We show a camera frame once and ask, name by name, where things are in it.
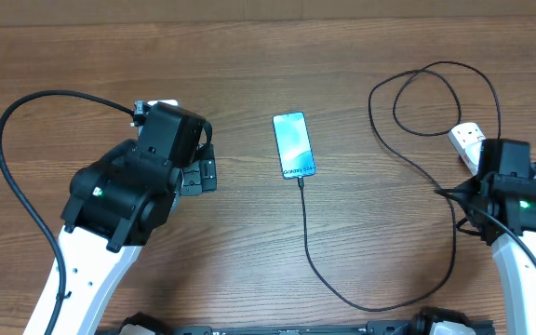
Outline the Samsung Galaxy smartphone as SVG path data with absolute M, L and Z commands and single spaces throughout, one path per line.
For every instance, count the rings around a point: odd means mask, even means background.
M 273 127 L 283 178 L 315 175 L 316 165 L 304 113 L 275 115 Z

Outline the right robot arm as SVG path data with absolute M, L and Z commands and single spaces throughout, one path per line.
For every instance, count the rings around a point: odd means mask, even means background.
M 508 333 L 536 334 L 536 162 L 529 144 L 483 140 L 475 176 L 458 188 L 499 271 Z

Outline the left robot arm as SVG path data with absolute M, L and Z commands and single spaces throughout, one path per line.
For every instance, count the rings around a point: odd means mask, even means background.
M 43 334 L 62 298 L 56 334 L 93 334 L 116 287 L 180 197 L 217 188 L 212 126 L 174 100 L 137 100 L 135 140 L 78 170 L 61 213 L 65 266 L 51 268 L 26 326 Z

